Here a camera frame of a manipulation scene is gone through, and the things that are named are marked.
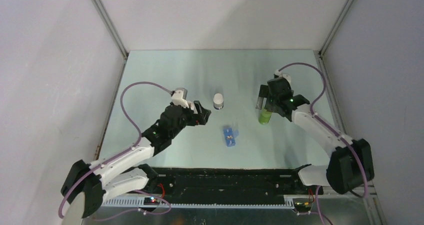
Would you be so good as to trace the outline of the white pill bottle blue label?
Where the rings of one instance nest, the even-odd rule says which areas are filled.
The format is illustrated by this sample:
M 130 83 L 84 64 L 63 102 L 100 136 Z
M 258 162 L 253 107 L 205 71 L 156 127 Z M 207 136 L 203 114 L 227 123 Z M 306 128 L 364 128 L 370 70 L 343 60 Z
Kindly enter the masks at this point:
M 215 93 L 213 96 L 213 107 L 221 110 L 224 107 L 224 97 L 221 93 Z

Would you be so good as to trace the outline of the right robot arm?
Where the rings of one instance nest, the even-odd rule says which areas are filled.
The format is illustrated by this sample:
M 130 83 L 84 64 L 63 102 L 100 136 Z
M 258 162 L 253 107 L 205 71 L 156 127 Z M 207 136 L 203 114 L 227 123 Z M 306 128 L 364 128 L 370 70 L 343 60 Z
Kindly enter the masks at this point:
M 291 179 L 291 189 L 304 194 L 311 186 L 331 187 L 345 194 L 375 177 L 371 146 L 365 139 L 355 140 L 336 130 L 301 94 L 294 94 L 290 82 L 283 76 L 262 84 L 256 103 L 258 110 L 278 114 L 302 128 L 329 157 L 328 165 L 305 165 Z

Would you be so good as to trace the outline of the blue pill organizer box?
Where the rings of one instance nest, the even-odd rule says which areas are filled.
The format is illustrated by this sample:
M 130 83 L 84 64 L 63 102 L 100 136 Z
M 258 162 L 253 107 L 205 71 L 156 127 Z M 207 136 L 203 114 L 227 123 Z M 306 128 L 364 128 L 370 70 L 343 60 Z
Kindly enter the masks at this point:
M 239 131 L 232 126 L 225 126 L 222 129 L 224 141 L 227 147 L 234 147 L 236 145 L 236 138 L 239 135 Z

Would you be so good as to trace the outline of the green pill bottle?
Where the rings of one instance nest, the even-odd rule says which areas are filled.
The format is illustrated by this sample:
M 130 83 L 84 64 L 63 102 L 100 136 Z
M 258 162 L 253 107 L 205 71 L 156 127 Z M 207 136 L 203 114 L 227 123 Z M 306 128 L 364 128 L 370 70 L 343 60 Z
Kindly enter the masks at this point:
M 258 117 L 258 122 L 261 125 L 267 125 L 270 122 L 272 114 L 273 113 L 271 111 L 268 111 L 267 109 L 262 109 Z

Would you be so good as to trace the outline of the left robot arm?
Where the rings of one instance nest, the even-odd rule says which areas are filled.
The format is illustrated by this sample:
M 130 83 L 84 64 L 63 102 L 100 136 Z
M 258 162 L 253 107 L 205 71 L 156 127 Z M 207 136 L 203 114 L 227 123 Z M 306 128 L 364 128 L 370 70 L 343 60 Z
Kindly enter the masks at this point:
M 211 111 L 198 100 L 189 107 L 170 104 L 160 118 L 146 129 L 135 144 L 110 158 L 92 162 L 76 161 L 70 168 L 61 194 L 75 213 L 84 219 L 106 201 L 132 191 L 153 193 L 158 187 L 157 173 L 147 164 L 137 164 L 159 154 L 185 127 L 205 125 Z

